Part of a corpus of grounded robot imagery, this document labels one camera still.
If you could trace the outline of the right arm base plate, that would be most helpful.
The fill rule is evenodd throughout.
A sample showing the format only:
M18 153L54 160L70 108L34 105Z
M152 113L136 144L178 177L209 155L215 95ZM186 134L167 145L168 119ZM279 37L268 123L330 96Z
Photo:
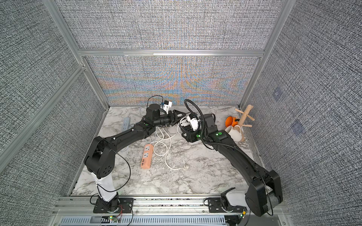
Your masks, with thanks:
M247 207L231 206L226 199L221 197L209 197L205 199L205 205L210 213L245 213Z

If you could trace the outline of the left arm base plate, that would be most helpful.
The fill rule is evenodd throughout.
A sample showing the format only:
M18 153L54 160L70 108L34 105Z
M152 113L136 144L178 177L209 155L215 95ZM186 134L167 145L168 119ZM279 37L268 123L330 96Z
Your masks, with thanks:
M131 213L133 208L133 198L113 198L110 202L105 202L100 197L97 198L93 213Z

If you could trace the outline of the light blue power strip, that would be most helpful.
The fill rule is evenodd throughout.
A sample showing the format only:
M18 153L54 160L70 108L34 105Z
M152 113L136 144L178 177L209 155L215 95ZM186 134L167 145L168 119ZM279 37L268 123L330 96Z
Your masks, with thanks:
M146 114L144 107L126 107L123 118L122 131L132 128Z

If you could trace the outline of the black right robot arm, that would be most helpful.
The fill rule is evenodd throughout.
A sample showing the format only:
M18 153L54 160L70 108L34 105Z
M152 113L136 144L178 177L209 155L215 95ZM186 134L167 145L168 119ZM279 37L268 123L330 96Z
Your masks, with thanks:
M179 127L188 142L202 141L222 154L247 182L247 192L232 187L221 193L220 205L224 212L245 207L259 217L273 214L274 207L283 201L281 179L274 170L267 171L251 159L227 131L218 129L212 114L198 120L194 115L186 116L179 122Z

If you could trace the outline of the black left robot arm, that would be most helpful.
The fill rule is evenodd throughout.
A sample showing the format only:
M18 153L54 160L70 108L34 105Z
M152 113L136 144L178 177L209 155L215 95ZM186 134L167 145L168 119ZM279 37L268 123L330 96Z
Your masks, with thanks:
M156 131L157 127L169 127L179 123L186 113L172 110L166 112L158 104L151 104L146 115L132 128L110 137L93 139L84 158L87 170L93 176L98 190L98 204L104 210L115 212L119 206L118 192L112 180L116 154L132 143L145 139Z

